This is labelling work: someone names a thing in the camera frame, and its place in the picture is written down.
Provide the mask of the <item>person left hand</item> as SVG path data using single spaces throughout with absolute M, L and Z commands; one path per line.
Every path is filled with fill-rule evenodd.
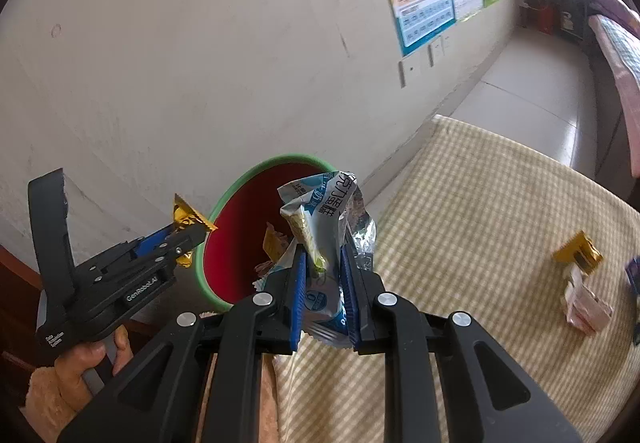
M 113 333 L 116 349 L 113 375 L 117 375 L 132 359 L 128 331 L 119 326 Z M 61 355 L 54 362 L 54 373 L 62 399 L 73 411 L 81 411 L 92 399 L 84 378 L 86 371 L 99 365 L 106 357 L 103 342 L 83 343 Z

